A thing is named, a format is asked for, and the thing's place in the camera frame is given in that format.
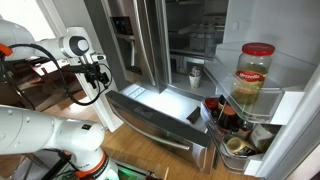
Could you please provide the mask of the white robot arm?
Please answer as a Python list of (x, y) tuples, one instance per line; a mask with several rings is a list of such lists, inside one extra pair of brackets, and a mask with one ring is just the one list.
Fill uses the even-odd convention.
[[(35, 41), (24, 27), (0, 22), (1, 58), (21, 60), (45, 55), (52, 60), (91, 56), (95, 53), (86, 30), (67, 29), (65, 36)], [(1, 107), (1, 155), (57, 149), (71, 153), (80, 180), (119, 180), (118, 167), (102, 149), (104, 127), (94, 121), (66, 119), (32, 110)]]

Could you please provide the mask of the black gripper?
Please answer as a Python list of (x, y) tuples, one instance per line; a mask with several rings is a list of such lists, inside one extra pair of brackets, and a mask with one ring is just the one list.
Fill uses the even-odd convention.
[(108, 75), (101, 71), (100, 64), (97, 62), (93, 64), (73, 65), (68, 68), (68, 71), (83, 74), (86, 82), (89, 83), (93, 89), (97, 88), (98, 83), (107, 86), (110, 82)]

